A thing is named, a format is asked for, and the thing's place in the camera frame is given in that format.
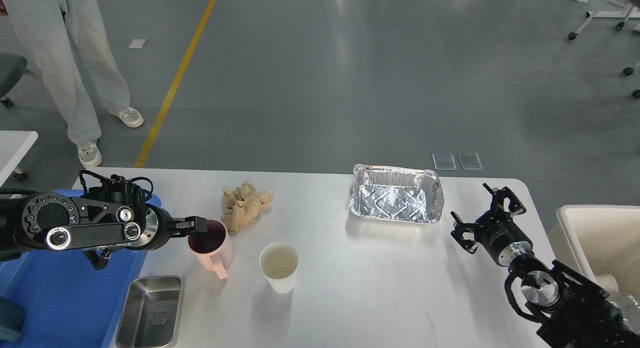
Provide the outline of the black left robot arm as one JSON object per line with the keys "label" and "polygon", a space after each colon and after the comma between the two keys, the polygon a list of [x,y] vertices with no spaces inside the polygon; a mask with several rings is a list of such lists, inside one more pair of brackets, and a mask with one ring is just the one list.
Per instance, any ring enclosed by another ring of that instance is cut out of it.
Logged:
{"label": "black left robot arm", "polygon": [[204,234],[201,216],[173,218],[150,203],[146,177],[105,177],[90,170],[78,174],[79,196],[30,190],[1,191],[0,257],[18,259],[34,250],[80,250],[96,270],[121,249],[156,250],[171,238]]}

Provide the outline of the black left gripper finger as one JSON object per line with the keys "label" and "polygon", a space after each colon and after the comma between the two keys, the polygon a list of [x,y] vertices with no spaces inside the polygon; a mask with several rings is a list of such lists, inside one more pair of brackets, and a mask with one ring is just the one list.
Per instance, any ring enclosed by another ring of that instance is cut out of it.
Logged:
{"label": "black left gripper finger", "polygon": [[172,235],[204,234],[208,232],[208,221],[201,216],[188,216],[174,220]]}

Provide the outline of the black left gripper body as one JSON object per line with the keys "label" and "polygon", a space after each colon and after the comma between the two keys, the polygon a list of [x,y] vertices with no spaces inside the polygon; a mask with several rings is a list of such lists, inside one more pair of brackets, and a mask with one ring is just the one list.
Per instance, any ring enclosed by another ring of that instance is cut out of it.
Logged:
{"label": "black left gripper body", "polygon": [[174,233],[173,217],[162,207],[146,207],[146,225],[141,234],[141,250],[156,250],[166,244]]}

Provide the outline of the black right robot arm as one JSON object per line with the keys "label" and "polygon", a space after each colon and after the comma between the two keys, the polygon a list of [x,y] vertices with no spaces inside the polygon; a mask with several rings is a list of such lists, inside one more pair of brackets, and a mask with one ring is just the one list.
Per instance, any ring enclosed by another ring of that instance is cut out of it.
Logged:
{"label": "black right robot arm", "polygon": [[451,236],[471,254],[483,246],[507,268],[503,288],[514,312],[539,324],[536,334],[551,347],[638,347],[639,335],[604,288],[558,260],[548,268],[536,257],[533,242],[514,221],[526,212],[515,193],[483,186],[492,197],[489,209],[474,222],[452,212]]}

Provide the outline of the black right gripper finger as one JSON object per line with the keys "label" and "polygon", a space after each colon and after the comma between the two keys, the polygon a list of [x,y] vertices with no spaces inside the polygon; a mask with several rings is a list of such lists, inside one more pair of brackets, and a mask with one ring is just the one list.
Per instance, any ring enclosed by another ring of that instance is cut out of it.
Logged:
{"label": "black right gripper finger", "polygon": [[526,207],[509,187],[492,188],[486,182],[482,186],[492,196],[489,210],[482,215],[483,220],[506,222],[512,220],[515,216],[526,213]]}
{"label": "black right gripper finger", "polygon": [[450,232],[450,235],[463,250],[470,254],[475,254],[483,237],[481,218],[476,218],[475,222],[471,223],[464,222],[454,211],[451,211],[450,214],[454,219],[454,229]]}

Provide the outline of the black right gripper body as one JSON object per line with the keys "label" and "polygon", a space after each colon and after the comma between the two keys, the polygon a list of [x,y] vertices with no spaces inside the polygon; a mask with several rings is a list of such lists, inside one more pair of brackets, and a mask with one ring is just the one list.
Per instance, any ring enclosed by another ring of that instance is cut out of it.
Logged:
{"label": "black right gripper body", "polygon": [[508,267],[516,257],[533,252],[532,241],[509,213],[485,213],[475,222],[480,225],[475,240],[499,266]]}

